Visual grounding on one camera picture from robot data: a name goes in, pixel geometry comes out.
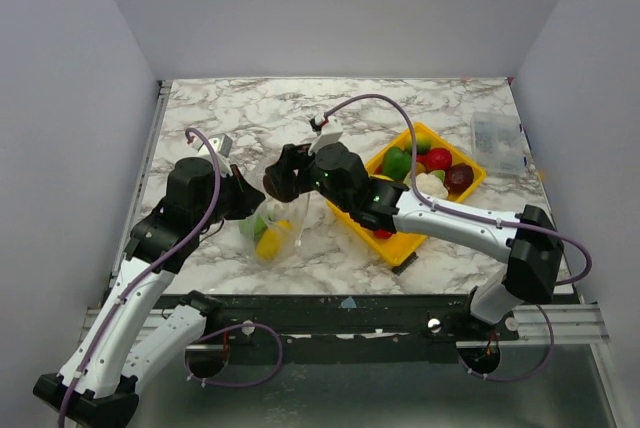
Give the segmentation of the clear zip top bag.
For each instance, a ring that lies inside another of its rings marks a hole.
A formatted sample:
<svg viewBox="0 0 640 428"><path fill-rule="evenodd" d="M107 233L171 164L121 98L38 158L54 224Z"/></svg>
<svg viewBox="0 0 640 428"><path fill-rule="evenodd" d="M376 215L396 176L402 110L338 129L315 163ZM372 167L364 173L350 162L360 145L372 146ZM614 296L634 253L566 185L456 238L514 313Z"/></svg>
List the clear zip top bag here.
<svg viewBox="0 0 640 428"><path fill-rule="evenodd" d="M273 265L289 257L300 245L301 233L309 210L309 194L282 203L266 193L262 184L263 169L254 169L248 181L265 200L248 218L238 222L238 232L245 254L260 264Z"/></svg>

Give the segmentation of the yellow lemon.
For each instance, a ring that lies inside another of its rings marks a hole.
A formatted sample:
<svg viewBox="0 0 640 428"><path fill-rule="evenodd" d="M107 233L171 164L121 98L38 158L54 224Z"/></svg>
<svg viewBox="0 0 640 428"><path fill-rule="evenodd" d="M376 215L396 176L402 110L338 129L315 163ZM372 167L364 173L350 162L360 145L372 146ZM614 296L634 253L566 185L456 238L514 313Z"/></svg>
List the yellow lemon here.
<svg viewBox="0 0 640 428"><path fill-rule="evenodd" d="M256 244L255 254L263 261L272 261L289 243L292 224L288 220L279 220L271 224Z"/></svg>

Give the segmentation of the red strawberry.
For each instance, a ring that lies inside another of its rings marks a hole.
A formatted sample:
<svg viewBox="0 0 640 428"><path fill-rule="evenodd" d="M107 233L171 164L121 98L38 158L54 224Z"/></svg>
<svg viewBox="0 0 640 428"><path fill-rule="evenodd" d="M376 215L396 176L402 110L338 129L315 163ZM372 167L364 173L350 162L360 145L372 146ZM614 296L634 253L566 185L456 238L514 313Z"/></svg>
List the red strawberry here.
<svg viewBox="0 0 640 428"><path fill-rule="evenodd" d="M380 239L380 240L390 239L393 235L394 235L394 232L387 231L387 230L384 230L384 229L378 229L378 230L375 230L373 232L373 236L376 239Z"/></svg>

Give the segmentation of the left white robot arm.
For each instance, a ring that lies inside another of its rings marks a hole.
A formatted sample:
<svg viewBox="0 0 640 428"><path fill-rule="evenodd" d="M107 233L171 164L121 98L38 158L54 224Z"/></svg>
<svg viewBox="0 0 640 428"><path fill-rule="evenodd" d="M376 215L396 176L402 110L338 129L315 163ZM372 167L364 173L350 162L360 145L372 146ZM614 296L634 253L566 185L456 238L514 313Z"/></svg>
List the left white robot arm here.
<svg viewBox="0 0 640 428"><path fill-rule="evenodd" d="M127 426L144 386L165 364L189 343L220 335L219 302L192 291L149 338L136 341L202 234L218 222L250 217L264 199L237 166L218 176L207 159L175 164L164 197L132 229L117 279L88 334L58 372L40 376L34 386L61 423Z"/></svg>

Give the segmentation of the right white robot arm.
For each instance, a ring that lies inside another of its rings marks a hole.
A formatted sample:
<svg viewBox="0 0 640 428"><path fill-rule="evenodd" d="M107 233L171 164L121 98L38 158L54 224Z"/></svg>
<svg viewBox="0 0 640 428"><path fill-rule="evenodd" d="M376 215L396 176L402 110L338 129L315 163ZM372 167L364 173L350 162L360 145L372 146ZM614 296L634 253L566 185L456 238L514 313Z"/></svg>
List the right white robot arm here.
<svg viewBox="0 0 640 428"><path fill-rule="evenodd" d="M479 251L503 268L470 296L460 327L480 340L523 303L547 304L553 298L564 253L547 213L527 205L519 213L489 212L418 195L406 185L369 174L361 158L342 143L317 152L287 144L265 170L267 193L288 203L315 191L370 231L435 237Z"/></svg>

